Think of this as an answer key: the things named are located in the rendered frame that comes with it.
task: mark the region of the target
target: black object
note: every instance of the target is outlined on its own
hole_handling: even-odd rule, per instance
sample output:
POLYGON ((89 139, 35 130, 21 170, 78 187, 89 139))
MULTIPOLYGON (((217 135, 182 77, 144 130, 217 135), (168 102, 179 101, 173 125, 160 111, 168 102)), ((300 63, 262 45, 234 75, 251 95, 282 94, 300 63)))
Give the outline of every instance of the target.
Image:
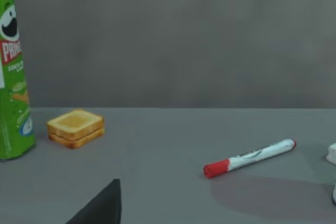
POLYGON ((120 224, 120 180, 113 180, 67 224, 120 224))

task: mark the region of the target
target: green pringles can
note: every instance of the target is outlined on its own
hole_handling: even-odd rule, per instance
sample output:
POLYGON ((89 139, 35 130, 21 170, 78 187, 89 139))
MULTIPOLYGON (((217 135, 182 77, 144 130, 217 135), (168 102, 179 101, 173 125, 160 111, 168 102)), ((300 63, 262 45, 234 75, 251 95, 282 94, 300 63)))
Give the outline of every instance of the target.
POLYGON ((35 145, 14 0, 0 0, 0 160, 35 145))

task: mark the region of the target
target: pringles can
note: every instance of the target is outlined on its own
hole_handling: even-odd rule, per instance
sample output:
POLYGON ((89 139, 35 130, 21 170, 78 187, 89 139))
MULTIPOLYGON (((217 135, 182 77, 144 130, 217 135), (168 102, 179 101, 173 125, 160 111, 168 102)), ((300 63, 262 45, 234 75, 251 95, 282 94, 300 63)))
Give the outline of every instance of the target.
POLYGON ((0 0, 0 160, 35 145, 14 0, 0 0))

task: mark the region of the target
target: red label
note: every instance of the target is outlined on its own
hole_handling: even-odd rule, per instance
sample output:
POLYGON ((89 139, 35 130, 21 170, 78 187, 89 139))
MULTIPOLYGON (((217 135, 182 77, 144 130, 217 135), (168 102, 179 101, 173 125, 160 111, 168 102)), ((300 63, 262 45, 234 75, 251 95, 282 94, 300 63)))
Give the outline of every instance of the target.
POLYGON ((0 50, 2 56, 2 63, 6 65, 21 54, 20 41, 0 40, 0 50))

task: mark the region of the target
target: pringles logo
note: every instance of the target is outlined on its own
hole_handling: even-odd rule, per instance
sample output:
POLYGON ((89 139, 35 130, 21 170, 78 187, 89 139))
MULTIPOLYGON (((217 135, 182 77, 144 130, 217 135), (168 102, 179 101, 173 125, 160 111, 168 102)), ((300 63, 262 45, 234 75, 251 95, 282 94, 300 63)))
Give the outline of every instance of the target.
POLYGON ((0 52, 3 65, 10 63, 21 53, 16 11, 13 4, 5 5, 6 11, 0 18, 0 52))

